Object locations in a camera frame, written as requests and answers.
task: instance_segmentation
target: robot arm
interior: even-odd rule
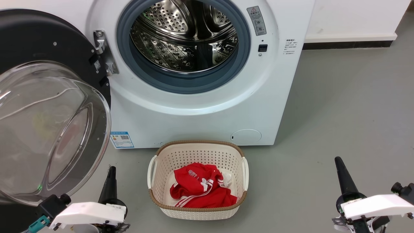
[[[116,191],[116,168],[110,167],[98,203],[81,202],[66,206],[71,202],[68,195],[63,194],[60,198],[51,195],[38,205],[40,218],[24,233],[36,233],[45,226],[56,231],[66,225],[74,225],[76,233],[125,232],[130,226],[124,223],[128,209],[117,198]]]
[[[352,233],[385,232],[390,216],[405,214],[413,219],[414,184],[402,187],[395,183],[391,191],[395,194],[366,197],[358,192],[351,175],[340,157],[335,158],[342,195],[337,200],[338,218],[333,218],[337,230]]]

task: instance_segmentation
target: gray floor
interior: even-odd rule
[[[97,172],[73,196],[97,201],[109,165],[118,168],[118,197],[128,204],[130,233],[336,232],[340,195],[334,157],[341,156],[359,191],[389,194],[414,182],[414,14],[405,15],[388,49],[304,51],[274,146],[244,147],[248,197],[223,221],[165,216],[148,196],[154,149],[108,147]],[[388,232],[412,232],[395,217]]]

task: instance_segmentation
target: white wall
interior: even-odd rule
[[[316,0],[306,43],[395,40],[411,0]]]

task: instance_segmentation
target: teal connector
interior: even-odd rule
[[[34,222],[33,224],[31,224],[29,226],[29,228],[27,229],[27,232],[28,233],[37,233],[38,231],[40,231],[43,227],[45,227],[49,223],[51,223],[50,220],[48,218],[46,218],[46,216],[42,215],[42,217],[40,217],[36,222]]]

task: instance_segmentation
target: brown basket rim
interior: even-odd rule
[[[168,147],[168,146],[177,145],[177,144],[187,144],[187,143],[205,143],[205,144],[219,144],[219,145],[231,146],[231,147],[233,147],[234,149],[236,149],[239,152],[239,154],[241,155],[241,157],[244,157],[243,151],[238,146],[236,146],[236,145],[234,145],[232,143],[229,143],[229,142],[212,141],[212,140],[182,140],[182,141],[172,141],[172,142],[166,143],[165,145],[163,145],[162,147],[160,147],[158,149],[158,151],[156,152],[156,155],[159,156],[159,154],[166,147]],[[235,209],[235,208],[239,207],[244,202],[244,200],[246,199],[246,196],[247,196],[247,191],[244,191],[243,192],[243,195],[240,198],[240,200],[238,202],[236,202],[234,205],[228,206],[228,207],[219,207],[219,208],[185,208],[185,207],[167,206],[167,205],[161,204],[159,201],[157,201],[155,199],[154,194],[152,193],[152,189],[149,189],[148,192],[149,192],[149,196],[151,197],[151,200],[158,207],[163,208],[163,209],[177,210],[177,211],[188,211],[188,212],[216,212],[216,211],[228,211],[228,210],[232,210],[232,209]]]

